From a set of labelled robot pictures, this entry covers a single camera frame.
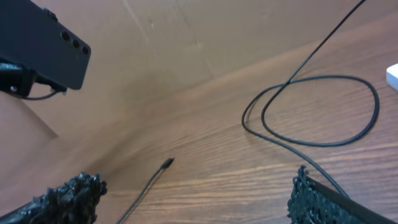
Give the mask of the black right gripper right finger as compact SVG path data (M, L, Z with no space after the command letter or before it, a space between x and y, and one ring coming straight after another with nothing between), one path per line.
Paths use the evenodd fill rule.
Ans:
M293 178L287 211L296 224L397 224L312 179L305 166Z

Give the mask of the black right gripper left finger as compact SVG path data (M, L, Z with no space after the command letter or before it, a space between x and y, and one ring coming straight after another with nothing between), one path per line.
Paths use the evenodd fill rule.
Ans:
M82 172L1 216L1 224L92 224L97 219L96 206L107 191L99 174Z

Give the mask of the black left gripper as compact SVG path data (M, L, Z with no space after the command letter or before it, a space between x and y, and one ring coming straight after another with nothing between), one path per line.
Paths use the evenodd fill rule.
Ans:
M32 69L1 59L1 91L15 97L28 97L35 83L51 87L54 93L47 97L67 91L67 87L41 77Z

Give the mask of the blue Galaxy smartphone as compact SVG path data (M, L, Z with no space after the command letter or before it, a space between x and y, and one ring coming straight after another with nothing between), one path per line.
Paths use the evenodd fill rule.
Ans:
M1 58L72 90L85 79L91 48L30 0L1 0Z

